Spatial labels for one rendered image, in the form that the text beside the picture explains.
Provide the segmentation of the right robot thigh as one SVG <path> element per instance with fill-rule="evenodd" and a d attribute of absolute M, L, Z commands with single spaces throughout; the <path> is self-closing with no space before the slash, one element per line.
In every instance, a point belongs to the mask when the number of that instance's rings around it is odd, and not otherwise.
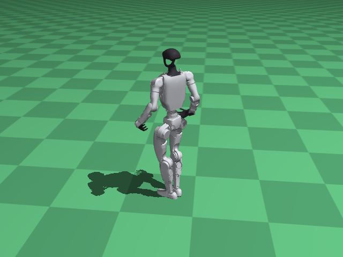
<path fill-rule="evenodd" d="M 180 161 L 181 159 L 181 153 L 178 151 L 178 148 L 181 141 L 182 129 L 187 125 L 187 121 L 182 117 L 181 119 L 181 126 L 177 130 L 170 132 L 169 135 L 170 158 L 175 162 Z"/>

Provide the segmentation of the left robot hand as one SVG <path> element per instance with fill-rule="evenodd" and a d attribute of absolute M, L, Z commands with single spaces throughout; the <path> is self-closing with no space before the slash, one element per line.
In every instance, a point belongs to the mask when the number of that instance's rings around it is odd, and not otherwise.
<path fill-rule="evenodd" d="M 144 124 L 145 125 L 145 124 Z M 142 130 L 142 131 L 146 131 L 148 128 L 146 128 L 146 126 L 145 127 L 143 127 L 144 126 L 143 124 L 141 124 L 140 126 L 139 126 L 139 129 L 140 130 Z M 146 128 L 146 129 L 144 129 L 144 128 Z"/>

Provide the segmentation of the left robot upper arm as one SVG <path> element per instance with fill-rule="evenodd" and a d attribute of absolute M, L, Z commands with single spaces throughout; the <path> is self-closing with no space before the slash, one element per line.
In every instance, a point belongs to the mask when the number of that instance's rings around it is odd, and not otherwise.
<path fill-rule="evenodd" d="M 160 88 L 163 85 L 163 77 L 157 77 L 151 80 L 151 92 L 150 92 L 150 99 L 152 104 L 151 112 L 156 112 L 158 110 L 158 99 L 159 99 L 159 92 Z"/>

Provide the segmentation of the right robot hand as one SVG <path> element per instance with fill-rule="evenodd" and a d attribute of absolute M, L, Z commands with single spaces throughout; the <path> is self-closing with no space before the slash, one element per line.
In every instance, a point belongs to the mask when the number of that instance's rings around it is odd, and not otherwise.
<path fill-rule="evenodd" d="M 185 118 L 187 116 L 191 116 L 191 115 L 194 115 L 193 112 L 189 113 L 189 109 L 188 110 L 184 110 L 182 108 L 180 108 L 180 110 L 183 110 L 182 112 L 177 112 L 178 115 L 180 115 L 182 118 Z"/>

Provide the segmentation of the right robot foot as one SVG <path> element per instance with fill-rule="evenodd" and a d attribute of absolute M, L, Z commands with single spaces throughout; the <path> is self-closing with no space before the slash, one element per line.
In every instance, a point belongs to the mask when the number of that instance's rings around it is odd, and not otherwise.
<path fill-rule="evenodd" d="M 182 195 L 182 190 L 180 188 L 177 187 L 177 189 L 174 189 L 174 185 L 173 186 L 173 191 L 177 194 L 177 196 L 181 196 Z"/>

